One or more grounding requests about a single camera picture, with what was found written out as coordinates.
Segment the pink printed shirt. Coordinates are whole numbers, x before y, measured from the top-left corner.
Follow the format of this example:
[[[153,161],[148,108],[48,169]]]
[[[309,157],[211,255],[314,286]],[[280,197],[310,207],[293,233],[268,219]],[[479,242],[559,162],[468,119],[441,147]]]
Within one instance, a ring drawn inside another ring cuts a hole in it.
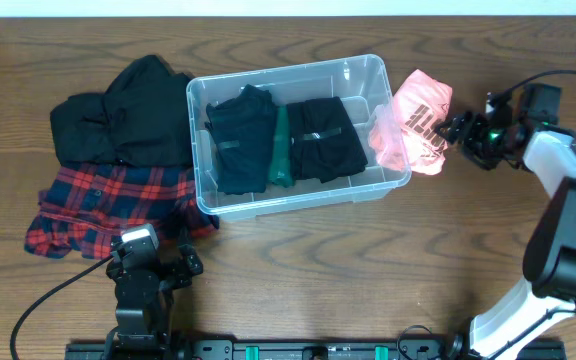
[[[392,100],[375,110],[368,143],[377,164],[394,171],[439,174],[448,144],[434,128],[447,119],[452,93],[449,85],[413,71]]]

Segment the black garment with tape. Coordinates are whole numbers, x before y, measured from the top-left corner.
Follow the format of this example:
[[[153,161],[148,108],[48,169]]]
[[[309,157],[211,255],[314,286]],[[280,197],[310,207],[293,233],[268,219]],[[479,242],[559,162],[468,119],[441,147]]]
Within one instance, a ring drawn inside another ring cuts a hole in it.
[[[368,160],[357,131],[339,97],[287,105],[291,137],[291,175],[321,183],[356,175]]]

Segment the dark green garment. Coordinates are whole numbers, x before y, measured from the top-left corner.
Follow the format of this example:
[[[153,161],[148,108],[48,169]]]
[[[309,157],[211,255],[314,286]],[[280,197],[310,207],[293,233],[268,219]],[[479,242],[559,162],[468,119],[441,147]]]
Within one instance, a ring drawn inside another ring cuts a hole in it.
[[[272,159],[268,171],[268,181],[277,186],[288,188],[294,185],[291,174],[290,124],[287,108],[280,106],[277,110],[275,132],[273,137]]]

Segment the navy garment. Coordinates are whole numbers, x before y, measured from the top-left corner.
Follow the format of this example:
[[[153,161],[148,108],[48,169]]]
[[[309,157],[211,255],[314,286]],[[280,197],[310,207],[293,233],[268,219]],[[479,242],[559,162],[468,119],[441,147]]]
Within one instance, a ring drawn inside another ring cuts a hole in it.
[[[227,195],[264,192],[277,118],[270,92],[247,85],[237,97],[209,104],[206,113],[205,127],[217,150],[218,190]]]

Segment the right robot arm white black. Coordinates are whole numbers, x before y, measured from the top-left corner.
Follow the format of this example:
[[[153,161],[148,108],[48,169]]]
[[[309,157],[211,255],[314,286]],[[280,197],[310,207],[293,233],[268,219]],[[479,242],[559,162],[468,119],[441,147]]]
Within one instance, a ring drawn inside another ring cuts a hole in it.
[[[467,112],[434,128],[483,169],[506,160],[537,176],[550,201],[527,244],[522,276],[447,345],[447,359],[515,359],[530,342],[576,316],[576,134],[547,117],[505,128]]]

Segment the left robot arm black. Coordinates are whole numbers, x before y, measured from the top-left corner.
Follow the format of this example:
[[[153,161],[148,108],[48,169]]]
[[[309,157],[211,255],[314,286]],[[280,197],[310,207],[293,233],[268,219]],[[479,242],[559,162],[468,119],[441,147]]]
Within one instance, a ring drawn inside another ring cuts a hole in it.
[[[190,286],[203,273],[203,263],[187,229],[176,240],[179,257],[161,261],[159,245],[150,224],[124,231],[112,245],[106,275],[115,283],[117,326],[106,338],[106,359],[166,358],[179,351],[169,330],[173,292]]]

